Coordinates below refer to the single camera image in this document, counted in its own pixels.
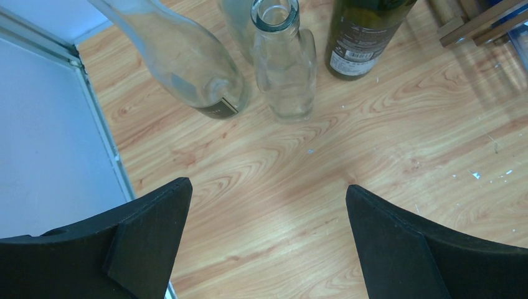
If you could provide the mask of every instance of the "clear glass bottle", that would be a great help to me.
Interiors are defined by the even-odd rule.
[[[282,122],[307,120],[313,109],[317,59],[313,34],[299,29],[297,0],[255,0],[255,76]]]
[[[227,30],[237,43],[238,49],[253,64],[253,41],[255,26],[251,21],[253,0],[217,0],[218,8],[224,15]]]
[[[174,97],[216,119],[240,113],[248,90],[220,41],[158,0],[89,0],[138,48],[154,78]]]

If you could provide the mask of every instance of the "bottle label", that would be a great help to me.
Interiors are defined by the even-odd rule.
[[[341,18],[337,46],[332,52],[330,66],[337,72],[357,76],[368,73],[389,44],[400,23],[385,29],[369,29]]]
[[[222,98],[218,103],[212,106],[195,109],[211,118],[218,120],[222,118],[229,118],[238,113],[238,110],[225,98]]]

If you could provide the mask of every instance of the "bottle mouth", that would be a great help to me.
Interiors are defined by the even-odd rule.
[[[255,0],[251,19],[258,30],[279,32],[291,26],[299,15],[297,0]]]

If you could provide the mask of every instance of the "light brown tabletop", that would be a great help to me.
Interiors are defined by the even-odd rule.
[[[137,194],[180,176],[194,186],[171,277],[179,298],[367,298],[350,184],[528,247],[528,75],[512,45],[444,49],[419,1],[375,69],[342,82],[323,64],[331,2],[301,1],[318,94],[312,120],[295,125],[273,121],[214,0],[165,4],[217,36],[251,83],[250,106],[232,120],[168,95],[115,27],[80,45]]]

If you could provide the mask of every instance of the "barcode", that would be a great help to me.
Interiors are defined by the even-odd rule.
[[[354,53],[347,50],[345,58],[355,61],[368,61],[373,55],[374,53]]]

